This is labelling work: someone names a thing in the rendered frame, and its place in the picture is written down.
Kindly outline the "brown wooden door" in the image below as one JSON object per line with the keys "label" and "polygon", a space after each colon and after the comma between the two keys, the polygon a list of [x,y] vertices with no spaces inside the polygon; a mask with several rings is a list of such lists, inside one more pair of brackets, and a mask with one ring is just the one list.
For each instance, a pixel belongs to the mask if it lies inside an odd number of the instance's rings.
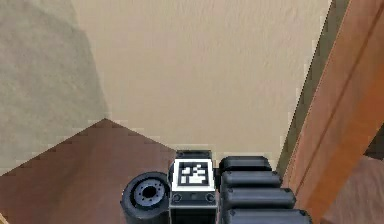
{"label": "brown wooden door", "polygon": [[384,123],[384,0],[350,0],[284,175],[320,224]]}

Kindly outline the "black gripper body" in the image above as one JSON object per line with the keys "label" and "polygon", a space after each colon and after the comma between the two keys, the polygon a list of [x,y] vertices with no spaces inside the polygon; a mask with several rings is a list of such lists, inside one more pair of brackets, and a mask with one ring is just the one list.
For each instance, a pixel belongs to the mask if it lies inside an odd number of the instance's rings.
{"label": "black gripper body", "polygon": [[169,224],[170,187],[162,172],[145,172],[124,188],[120,206],[126,224]]}

